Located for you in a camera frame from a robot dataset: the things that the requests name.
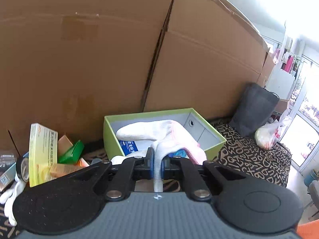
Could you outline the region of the yellow medicine box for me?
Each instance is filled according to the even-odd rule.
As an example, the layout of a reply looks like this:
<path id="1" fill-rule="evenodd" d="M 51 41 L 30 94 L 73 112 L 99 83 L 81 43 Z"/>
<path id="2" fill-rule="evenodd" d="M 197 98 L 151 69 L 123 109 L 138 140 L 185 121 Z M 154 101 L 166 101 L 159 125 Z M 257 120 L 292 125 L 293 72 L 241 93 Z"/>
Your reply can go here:
<path id="1" fill-rule="evenodd" d="M 50 169 L 57 163 L 58 132 L 39 123 L 33 123 L 29 138 L 30 187 L 51 180 Z"/>

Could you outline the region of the blue plastic container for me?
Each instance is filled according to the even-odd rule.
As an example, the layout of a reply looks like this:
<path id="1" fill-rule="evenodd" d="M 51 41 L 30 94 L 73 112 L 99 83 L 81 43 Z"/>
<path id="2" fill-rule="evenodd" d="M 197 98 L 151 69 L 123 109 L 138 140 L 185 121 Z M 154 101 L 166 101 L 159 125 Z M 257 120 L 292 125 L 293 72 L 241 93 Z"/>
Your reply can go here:
<path id="1" fill-rule="evenodd" d="M 178 151 L 174 152 L 171 154 L 172 157 L 181 157 L 181 158 L 186 158 L 187 153 L 184 149 L 179 149 Z"/>

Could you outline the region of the white orange medicine box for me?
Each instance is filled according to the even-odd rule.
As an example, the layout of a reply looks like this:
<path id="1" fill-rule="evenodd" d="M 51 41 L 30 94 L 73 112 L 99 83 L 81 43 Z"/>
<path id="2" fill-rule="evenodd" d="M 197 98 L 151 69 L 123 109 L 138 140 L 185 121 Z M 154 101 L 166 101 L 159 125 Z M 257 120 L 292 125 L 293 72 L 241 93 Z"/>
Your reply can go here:
<path id="1" fill-rule="evenodd" d="M 85 168 L 85 167 L 89 167 L 90 165 L 83 158 L 80 158 L 78 162 L 75 163 L 75 166 Z"/>

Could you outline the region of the copper tan long box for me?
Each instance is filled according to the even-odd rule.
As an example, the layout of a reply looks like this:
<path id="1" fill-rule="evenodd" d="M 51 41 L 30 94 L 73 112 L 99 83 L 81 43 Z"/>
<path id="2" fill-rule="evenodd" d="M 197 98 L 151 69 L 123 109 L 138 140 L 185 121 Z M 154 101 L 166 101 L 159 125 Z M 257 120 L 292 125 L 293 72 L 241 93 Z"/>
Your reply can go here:
<path id="1" fill-rule="evenodd" d="M 49 173 L 52 177 L 58 178 L 76 172 L 82 168 L 83 167 L 81 166 L 74 166 L 69 164 L 53 164 L 50 168 Z"/>

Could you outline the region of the teal purple long box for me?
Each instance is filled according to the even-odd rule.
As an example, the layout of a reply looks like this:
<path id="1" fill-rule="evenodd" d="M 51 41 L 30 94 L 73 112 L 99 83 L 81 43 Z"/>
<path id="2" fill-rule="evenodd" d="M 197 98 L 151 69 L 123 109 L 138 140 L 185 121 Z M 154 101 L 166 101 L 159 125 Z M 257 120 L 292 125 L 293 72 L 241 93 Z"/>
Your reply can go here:
<path id="1" fill-rule="evenodd" d="M 25 153 L 22 157 L 29 157 L 29 153 Z M 1 175 L 1 193 L 15 181 L 16 162 Z"/>

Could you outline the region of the dark blue box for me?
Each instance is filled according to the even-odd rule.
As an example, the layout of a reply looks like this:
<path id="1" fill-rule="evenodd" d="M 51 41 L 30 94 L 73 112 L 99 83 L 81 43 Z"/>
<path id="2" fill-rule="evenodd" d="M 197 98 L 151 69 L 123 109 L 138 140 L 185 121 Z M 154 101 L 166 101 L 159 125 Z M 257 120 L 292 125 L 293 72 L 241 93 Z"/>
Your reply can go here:
<path id="1" fill-rule="evenodd" d="M 121 149 L 122 149 L 124 155 L 138 152 L 138 148 L 137 148 L 136 143 L 134 141 L 119 140 L 119 144 L 121 146 Z"/>

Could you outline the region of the lime green open box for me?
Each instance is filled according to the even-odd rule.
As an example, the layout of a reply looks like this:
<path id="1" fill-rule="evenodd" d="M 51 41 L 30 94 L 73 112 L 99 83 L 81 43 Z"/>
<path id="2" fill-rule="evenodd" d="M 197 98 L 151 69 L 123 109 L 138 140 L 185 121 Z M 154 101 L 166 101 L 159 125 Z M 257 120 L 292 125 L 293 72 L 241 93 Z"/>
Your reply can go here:
<path id="1" fill-rule="evenodd" d="M 226 138 L 193 108 L 106 116 L 104 148 L 109 159 L 145 154 L 149 147 L 202 164 L 218 156 Z"/>

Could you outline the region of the small green box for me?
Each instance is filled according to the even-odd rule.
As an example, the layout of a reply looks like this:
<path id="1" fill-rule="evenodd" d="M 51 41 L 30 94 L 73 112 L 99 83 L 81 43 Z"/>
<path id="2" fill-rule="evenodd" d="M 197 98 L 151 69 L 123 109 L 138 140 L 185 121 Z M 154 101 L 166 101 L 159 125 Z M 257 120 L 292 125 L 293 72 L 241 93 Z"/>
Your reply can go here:
<path id="1" fill-rule="evenodd" d="M 84 144 L 78 140 L 71 148 L 69 148 L 63 155 L 58 157 L 59 164 L 76 164 L 80 159 Z"/>

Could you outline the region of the peach small box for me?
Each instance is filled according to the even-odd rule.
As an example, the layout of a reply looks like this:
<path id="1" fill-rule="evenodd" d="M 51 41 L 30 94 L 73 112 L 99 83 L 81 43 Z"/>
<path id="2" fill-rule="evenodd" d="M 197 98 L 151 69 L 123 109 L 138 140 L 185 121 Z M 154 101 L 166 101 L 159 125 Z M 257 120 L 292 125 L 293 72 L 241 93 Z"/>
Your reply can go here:
<path id="1" fill-rule="evenodd" d="M 60 139 L 57 141 L 57 154 L 58 156 L 62 156 L 65 154 L 70 148 L 72 148 L 73 143 L 70 141 L 70 139 L 63 135 L 60 137 Z"/>

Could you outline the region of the white plastic bag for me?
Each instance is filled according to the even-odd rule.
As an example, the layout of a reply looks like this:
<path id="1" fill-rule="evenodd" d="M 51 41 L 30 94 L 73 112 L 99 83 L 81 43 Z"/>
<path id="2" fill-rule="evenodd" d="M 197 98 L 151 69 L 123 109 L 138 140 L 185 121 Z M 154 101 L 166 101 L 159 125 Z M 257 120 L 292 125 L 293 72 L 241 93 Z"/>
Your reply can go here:
<path id="1" fill-rule="evenodd" d="M 289 109 L 286 109 L 279 120 L 273 123 L 266 123 L 255 132 L 255 141 L 258 147 L 270 150 L 281 138 L 286 128 L 290 125 L 292 118 L 289 116 Z"/>

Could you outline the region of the black tape roll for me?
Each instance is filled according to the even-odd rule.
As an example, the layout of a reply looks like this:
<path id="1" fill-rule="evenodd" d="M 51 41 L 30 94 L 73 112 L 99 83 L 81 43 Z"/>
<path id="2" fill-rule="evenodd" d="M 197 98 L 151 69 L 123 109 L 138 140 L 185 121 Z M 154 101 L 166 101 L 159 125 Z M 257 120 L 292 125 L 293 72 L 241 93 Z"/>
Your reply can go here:
<path id="1" fill-rule="evenodd" d="M 29 158 L 28 157 L 21 157 L 16 162 L 16 174 L 17 177 L 24 181 L 29 181 Z"/>

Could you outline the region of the clear plastic cup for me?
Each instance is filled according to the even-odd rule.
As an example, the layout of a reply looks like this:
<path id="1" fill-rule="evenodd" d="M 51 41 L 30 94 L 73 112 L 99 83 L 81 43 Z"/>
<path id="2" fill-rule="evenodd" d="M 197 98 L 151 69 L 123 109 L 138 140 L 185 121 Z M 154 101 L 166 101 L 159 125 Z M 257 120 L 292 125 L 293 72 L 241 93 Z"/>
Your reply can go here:
<path id="1" fill-rule="evenodd" d="M 11 167 L 17 158 L 16 155 L 10 151 L 1 151 L 0 155 L 0 171 L 4 173 L 9 167 Z"/>

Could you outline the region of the large brown cardboard box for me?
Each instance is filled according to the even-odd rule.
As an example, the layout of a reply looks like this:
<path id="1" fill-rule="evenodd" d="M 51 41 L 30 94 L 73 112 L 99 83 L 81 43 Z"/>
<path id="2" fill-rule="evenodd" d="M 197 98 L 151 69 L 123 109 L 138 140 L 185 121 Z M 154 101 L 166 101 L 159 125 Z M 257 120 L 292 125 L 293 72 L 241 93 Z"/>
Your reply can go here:
<path id="1" fill-rule="evenodd" d="M 91 142 L 112 114 L 228 116 L 273 67 L 227 0 L 1 0 L 1 152 L 35 122 Z"/>

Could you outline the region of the white cabinet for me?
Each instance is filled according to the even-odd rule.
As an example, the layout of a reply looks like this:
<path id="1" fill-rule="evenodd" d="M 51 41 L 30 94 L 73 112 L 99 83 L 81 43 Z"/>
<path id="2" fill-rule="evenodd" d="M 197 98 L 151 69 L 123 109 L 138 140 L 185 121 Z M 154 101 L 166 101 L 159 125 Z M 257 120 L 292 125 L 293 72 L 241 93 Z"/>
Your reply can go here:
<path id="1" fill-rule="evenodd" d="M 273 92 L 280 99 L 287 100 L 295 77 L 282 69 L 274 69 L 266 83 L 266 90 Z"/>

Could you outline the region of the orange object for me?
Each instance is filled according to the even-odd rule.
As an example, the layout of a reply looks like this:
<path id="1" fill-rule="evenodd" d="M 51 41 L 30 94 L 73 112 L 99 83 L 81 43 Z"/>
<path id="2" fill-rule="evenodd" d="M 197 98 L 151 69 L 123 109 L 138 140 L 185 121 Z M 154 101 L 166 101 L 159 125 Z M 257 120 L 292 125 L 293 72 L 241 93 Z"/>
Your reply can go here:
<path id="1" fill-rule="evenodd" d="M 319 239 L 319 219 L 299 225 L 297 234 L 303 239 Z"/>

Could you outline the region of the pink bottle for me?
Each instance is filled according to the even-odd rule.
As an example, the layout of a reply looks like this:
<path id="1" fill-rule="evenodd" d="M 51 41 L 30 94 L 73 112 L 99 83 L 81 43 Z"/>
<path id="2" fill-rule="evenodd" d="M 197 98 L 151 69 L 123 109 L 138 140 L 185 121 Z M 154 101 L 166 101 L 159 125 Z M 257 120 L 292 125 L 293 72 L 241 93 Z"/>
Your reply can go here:
<path id="1" fill-rule="evenodd" d="M 290 73 L 293 62 L 294 62 L 294 56 L 290 55 L 289 58 L 287 59 L 287 63 L 284 68 L 284 71 Z"/>

